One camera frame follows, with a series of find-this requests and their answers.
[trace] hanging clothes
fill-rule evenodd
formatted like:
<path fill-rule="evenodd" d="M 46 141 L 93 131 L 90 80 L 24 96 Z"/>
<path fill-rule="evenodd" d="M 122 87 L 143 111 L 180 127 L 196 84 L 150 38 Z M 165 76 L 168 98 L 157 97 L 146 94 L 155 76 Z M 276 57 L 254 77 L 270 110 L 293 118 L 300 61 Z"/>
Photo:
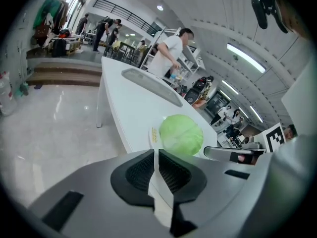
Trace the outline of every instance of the hanging clothes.
<path fill-rule="evenodd" d="M 62 16 L 63 16 L 64 7 L 65 7 L 64 4 L 60 5 L 59 11 L 58 11 L 58 13 L 56 14 L 56 16 L 54 18 L 54 28 L 53 28 L 52 31 L 55 34 L 59 34 L 59 31 L 60 31 L 59 24 L 60 24 Z"/>
<path fill-rule="evenodd" d="M 45 0 L 35 17 L 33 28 L 41 25 L 48 13 L 54 18 L 58 14 L 61 5 L 61 0 Z"/>
<path fill-rule="evenodd" d="M 68 3 L 67 2 L 62 2 L 64 4 L 64 10 L 63 10 L 63 16 L 61 18 L 61 21 L 60 21 L 60 24 L 59 24 L 59 27 L 63 27 L 64 24 L 67 22 L 67 12 L 68 12 Z"/>
<path fill-rule="evenodd" d="M 52 32 L 52 30 L 54 28 L 54 21 L 53 21 L 52 15 L 50 13 L 47 14 L 45 21 L 44 21 L 44 24 L 49 25 L 50 29 L 48 31 L 47 38 L 46 38 L 42 48 L 46 48 L 49 45 L 51 39 L 57 36 L 57 34 Z"/>

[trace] green cabbage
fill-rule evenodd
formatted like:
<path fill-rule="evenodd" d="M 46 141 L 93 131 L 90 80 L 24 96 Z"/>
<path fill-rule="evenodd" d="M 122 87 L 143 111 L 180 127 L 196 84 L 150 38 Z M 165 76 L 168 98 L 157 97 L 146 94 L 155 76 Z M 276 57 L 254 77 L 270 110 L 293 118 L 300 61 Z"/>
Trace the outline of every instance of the green cabbage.
<path fill-rule="evenodd" d="M 204 141 L 203 131 L 188 116 L 167 117 L 159 128 L 164 150 L 171 154 L 195 155 Z"/>

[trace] railing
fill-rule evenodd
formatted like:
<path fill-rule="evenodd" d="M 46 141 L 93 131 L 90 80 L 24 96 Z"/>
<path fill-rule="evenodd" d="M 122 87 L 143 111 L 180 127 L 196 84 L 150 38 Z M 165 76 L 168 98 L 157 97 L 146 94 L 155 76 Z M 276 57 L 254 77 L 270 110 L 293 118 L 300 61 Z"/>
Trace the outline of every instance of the railing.
<path fill-rule="evenodd" d="M 125 19 L 131 22 L 132 24 L 140 27 L 142 30 L 146 31 L 148 34 L 152 36 L 154 36 L 157 32 L 157 30 L 154 27 L 152 27 L 149 23 L 145 22 L 137 15 L 109 1 L 96 0 L 93 7 L 118 15 L 120 19 Z"/>

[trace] plastic bottle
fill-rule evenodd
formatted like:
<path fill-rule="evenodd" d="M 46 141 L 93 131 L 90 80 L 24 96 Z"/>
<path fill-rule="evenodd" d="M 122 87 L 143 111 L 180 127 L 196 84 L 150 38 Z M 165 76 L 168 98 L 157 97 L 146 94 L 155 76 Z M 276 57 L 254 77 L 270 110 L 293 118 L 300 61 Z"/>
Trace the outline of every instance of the plastic bottle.
<path fill-rule="evenodd" d="M 4 116 L 9 116 L 16 108 L 16 100 L 10 86 L 9 73 L 0 74 L 0 109 Z"/>

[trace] ceiling light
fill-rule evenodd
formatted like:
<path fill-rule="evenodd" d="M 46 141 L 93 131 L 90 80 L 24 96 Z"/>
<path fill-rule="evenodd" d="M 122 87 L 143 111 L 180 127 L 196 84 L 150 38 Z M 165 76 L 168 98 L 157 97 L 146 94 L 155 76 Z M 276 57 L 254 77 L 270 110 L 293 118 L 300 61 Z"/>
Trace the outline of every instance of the ceiling light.
<path fill-rule="evenodd" d="M 222 92 L 221 90 L 220 90 L 220 92 L 228 99 L 228 100 L 230 100 L 231 101 L 231 99 L 229 98 L 229 96 L 228 95 L 226 95 L 224 92 Z"/>
<path fill-rule="evenodd" d="M 260 120 L 260 122 L 263 122 L 262 119 L 261 119 L 261 117 L 259 116 L 259 114 L 256 112 L 256 110 L 255 110 L 252 106 L 250 106 L 250 109 L 256 114 L 256 116 L 258 117 L 258 119 Z"/>
<path fill-rule="evenodd" d="M 238 56 L 241 56 L 243 59 L 245 59 L 250 64 L 252 64 L 255 68 L 257 68 L 261 73 L 265 72 L 265 68 L 261 64 L 259 64 L 257 61 L 255 61 L 252 57 L 250 57 L 246 53 L 244 53 L 242 50 L 236 48 L 235 46 L 231 45 L 230 43 L 227 44 L 227 49 L 236 53 Z"/>
<path fill-rule="evenodd" d="M 231 85 L 229 85 L 226 81 L 222 81 L 227 87 L 229 87 L 235 94 L 239 94 L 236 90 L 233 89 Z"/>
<path fill-rule="evenodd" d="M 249 119 L 249 117 L 248 117 L 247 114 L 242 110 L 242 108 L 239 107 L 239 109 L 242 111 L 242 113 L 244 113 L 244 115 L 246 116 L 246 118 Z"/>

